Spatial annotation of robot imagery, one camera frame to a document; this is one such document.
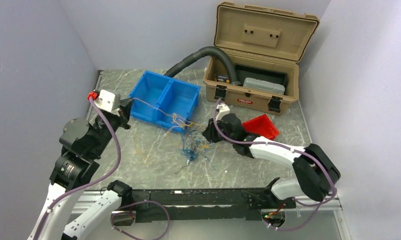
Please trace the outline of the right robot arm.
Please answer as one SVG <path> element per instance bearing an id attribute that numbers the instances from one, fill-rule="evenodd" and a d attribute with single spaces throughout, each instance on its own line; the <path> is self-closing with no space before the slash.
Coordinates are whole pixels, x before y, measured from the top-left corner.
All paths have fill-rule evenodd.
<path id="1" fill-rule="evenodd" d="M 251 159 L 268 160 L 293 170 L 292 179 L 273 179 L 264 189 L 264 202 L 271 208 L 284 200 L 307 196 L 316 202 L 323 202 L 334 191 L 341 173 L 323 149 L 314 143 L 297 147 L 272 141 L 258 132 L 249 132 L 233 113 L 220 120 L 208 121 L 202 135 L 207 141 L 227 141 L 241 156 Z"/>

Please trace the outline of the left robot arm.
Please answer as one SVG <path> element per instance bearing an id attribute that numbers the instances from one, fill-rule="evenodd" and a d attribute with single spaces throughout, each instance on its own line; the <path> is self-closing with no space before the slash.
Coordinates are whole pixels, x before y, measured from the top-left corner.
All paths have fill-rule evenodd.
<path id="1" fill-rule="evenodd" d="M 71 213 L 85 188 L 98 183 L 92 181 L 99 168 L 96 162 L 110 140 L 121 161 L 121 147 L 116 136 L 118 128 L 130 129 L 128 124 L 134 99 L 118 102 L 117 114 L 92 106 L 98 112 L 94 124 L 84 118 L 68 121 L 59 139 L 61 155 L 56 160 L 49 178 L 46 200 L 31 234 L 30 240 L 84 240 L 116 208 L 126 210 L 133 201 L 132 188 L 115 180 L 107 186 L 103 196 L 80 216 L 70 220 Z"/>

